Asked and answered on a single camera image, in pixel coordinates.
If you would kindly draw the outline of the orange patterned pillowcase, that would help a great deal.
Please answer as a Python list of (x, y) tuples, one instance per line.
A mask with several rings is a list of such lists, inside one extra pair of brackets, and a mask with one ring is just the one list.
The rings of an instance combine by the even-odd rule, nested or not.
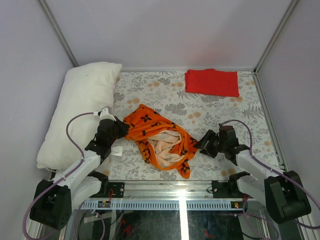
[(177, 170), (189, 179), (189, 161), (196, 155), (198, 141), (175, 122), (140, 104), (123, 119), (129, 125), (125, 139), (135, 141), (143, 160), (162, 171)]

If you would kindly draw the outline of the white pillow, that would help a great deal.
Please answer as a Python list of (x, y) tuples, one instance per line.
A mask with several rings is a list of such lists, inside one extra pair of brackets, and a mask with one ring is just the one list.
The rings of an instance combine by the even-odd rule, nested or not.
[(38, 155), (39, 169), (66, 170), (80, 159), (97, 131), (99, 118), (93, 116), (105, 107), (113, 111), (115, 84), (122, 65), (95, 62), (67, 71), (53, 114)]

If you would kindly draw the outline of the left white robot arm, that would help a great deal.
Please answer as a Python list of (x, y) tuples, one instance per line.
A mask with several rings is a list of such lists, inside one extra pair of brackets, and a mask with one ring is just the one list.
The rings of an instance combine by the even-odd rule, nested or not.
[(27, 217), (54, 230), (61, 230), (83, 201), (93, 195), (105, 197), (110, 190), (108, 177), (96, 169), (110, 154), (120, 152), (118, 147), (112, 145), (125, 137), (129, 128), (117, 117), (100, 120), (93, 139), (80, 151), (80, 159), (55, 178), (43, 179), (37, 185)]

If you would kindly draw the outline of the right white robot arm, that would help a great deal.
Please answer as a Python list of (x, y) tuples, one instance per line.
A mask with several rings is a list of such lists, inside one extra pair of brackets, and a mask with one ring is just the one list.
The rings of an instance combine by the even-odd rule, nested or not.
[(221, 126), (218, 133), (208, 130), (195, 147), (212, 158), (224, 154), (227, 160), (242, 169), (230, 175), (226, 182), (211, 182), (214, 198), (250, 196), (264, 205), (278, 224), (311, 213), (307, 194), (301, 189), (300, 176), (294, 171), (284, 172), (258, 163), (252, 158), (250, 147), (239, 143), (231, 125)]

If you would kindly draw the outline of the red folded cloth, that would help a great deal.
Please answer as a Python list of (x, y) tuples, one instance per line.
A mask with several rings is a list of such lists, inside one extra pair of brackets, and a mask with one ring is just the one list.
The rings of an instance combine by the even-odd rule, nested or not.
[(189, 69), (184, 74), (187, 93), (220, 97), (239, 97), (238, 73), (215, 69)]

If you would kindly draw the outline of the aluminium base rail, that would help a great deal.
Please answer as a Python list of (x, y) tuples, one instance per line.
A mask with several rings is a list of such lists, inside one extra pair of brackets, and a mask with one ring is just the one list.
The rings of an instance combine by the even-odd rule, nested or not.
[(217, 203), (219, 209), (239, 209), (243, 207), (246, 198), (246, 196), (242, 198), (214, 198), (212, 181), (109, 181), (109, 186), (114, 189), (112, 198), (92, 196), (82, 203), (92, 209), (115, 209), (125, 200), (131, 203), (144, 201), (161, 205), (165, 201), (180, 198), (185, 198), (188, 201), (212, 199)]

